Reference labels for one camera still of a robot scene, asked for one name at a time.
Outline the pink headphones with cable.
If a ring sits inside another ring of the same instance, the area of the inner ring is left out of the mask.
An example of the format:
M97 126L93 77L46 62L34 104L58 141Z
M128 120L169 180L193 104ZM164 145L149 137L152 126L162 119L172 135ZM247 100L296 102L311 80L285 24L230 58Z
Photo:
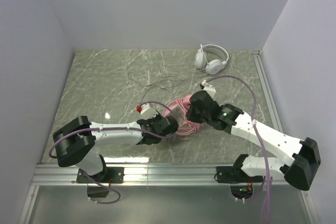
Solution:
M202 123L194 123L189 121L186 118L186 114L191 106L190 98L191 94L187 95L183 98L176 98L171 101L163 111L163 115L166 116L170 113L170 111L174 111L175 109L179 109L182 114L182 123L179 125L176 135L179 136L187 136L198 132L202 126Z

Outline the white headphones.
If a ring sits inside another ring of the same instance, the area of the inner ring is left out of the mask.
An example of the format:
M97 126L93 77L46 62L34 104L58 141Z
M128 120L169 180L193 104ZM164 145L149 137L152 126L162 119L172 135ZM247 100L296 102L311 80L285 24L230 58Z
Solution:
M215 75L225 68L228 61L229 53L223 47L214 44L200 44L194 58L194 66L209 75Z

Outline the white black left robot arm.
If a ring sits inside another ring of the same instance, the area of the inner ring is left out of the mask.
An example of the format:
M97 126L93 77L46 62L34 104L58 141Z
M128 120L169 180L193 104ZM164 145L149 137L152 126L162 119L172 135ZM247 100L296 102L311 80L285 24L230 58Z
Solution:
M108 170L103 156L92 150L94 146L158 144L173 136L178 126L171 115L157 114L127 124L99 124L90 122L87 116L79 116L53 134L54 144L48 155L57 159L58 166L75 165L85 176L101 182Z

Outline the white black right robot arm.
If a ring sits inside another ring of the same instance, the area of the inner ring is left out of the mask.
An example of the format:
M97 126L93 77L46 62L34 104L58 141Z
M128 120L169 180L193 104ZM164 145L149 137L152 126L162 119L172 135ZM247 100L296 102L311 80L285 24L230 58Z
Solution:
M241 154L232 166L219 166L219 183L262 182L267 176L284 179L298 190L308 191L321 165L318 143L312 138L301 140L283 134L261 122L252 120L245 111L232 104L219 105L206 91L190 98L186 117L195 123L206 123L218 131L248 140L273 157Z

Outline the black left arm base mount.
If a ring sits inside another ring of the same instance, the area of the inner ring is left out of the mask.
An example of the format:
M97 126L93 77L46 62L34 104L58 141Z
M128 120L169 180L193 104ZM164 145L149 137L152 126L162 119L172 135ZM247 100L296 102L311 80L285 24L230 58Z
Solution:
M108 196L112 190L112 184L122 184L124 177L123 167L105 167L96 175L88 175L84 170L78 169L77 184L94 184L87 186L87 195L90 199L101 200Z

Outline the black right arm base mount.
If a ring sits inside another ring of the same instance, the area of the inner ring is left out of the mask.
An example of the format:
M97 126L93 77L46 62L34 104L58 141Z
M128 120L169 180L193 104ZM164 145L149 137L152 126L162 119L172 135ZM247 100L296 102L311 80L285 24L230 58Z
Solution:
M217 166L214 179L220 184L229 184L233 198L242 202L256 197L265 184L263 176L251 177L234 166Z

